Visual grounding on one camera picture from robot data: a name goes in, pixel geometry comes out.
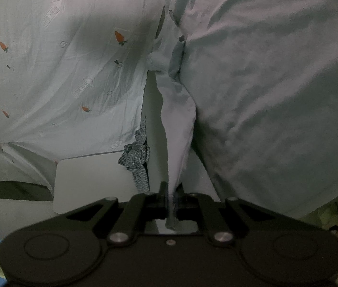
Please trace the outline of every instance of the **silver screw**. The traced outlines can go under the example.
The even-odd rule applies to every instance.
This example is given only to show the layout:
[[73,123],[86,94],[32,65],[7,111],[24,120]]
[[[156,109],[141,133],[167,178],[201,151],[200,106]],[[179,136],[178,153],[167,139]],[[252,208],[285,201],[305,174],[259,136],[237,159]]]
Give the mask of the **silver screw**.
[[109,236],[109,239],[114,243],[123,243],[129,239],[129,236],[122,232],[113,233]]
[[166,241],[166,245],[168,246],[174,246],[177,242],[174,239],[168,239]]
[[229,242],[234,238],[233,234],[230,232],[217,232],[214,234],[214,239],[217,242],[225,243]]

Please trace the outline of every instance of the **white board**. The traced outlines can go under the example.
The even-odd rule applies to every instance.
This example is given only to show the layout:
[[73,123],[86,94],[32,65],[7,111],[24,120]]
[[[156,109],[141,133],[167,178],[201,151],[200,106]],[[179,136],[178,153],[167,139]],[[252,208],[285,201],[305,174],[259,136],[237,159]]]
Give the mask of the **white board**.
[[105,197],[127,202],[138,193],[133,175],[118,159],[122,152],[62,160],[57,165],[53,211],[63,214]]

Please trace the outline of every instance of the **orange carrot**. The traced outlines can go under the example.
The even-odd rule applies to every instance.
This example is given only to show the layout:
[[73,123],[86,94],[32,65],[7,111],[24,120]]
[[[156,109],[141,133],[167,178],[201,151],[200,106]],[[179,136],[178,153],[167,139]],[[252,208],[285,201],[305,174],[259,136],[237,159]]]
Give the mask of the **orange carrot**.
[[121,46],[124,46],[124,43],[127,42],[127,41],[125,41],[124,36],[123,36],[121,33],[117,32],[117,31],[115,31],[115,36],[116,36],[117,42],[118,42]]
[[5,51],[6,53],[8,52],[8,47],[4,43],[0,42],[0,46],[3,49],[3,51]]
[[6,116],[6,117],[9,117],[9,114],[7,112],[5,112],[4,110],[3,111],[3,114]]
[[89,112],[89,111],[90,111],[89,108],[87,108],[87,107],[82,106],[81,108],[82,108],[85,112]]

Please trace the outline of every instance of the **checkered ribbon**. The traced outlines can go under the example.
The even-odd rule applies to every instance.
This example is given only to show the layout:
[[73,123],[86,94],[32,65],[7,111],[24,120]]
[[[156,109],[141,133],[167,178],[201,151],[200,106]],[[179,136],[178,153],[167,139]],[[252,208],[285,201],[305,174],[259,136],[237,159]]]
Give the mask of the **checkered ribbon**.
[[147,169],[144,166],[150,156],[150,148],[146,142],[146,117],[141,120],[141,128],[136,131],[135,136],[135,142],[124,147],[118,163],[132,172],[138,191],[144,193],[150,191]]

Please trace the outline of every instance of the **black object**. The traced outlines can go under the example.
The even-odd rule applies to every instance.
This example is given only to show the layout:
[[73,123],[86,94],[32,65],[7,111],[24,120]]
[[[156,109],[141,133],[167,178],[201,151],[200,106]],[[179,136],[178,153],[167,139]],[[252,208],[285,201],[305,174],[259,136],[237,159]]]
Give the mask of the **black object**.
[[177,193],[188,235],[148,235],[167,216],[167,184],[106,198],[15,231],[0,244],[7,286],[336,286],[338,238],[244,200]]

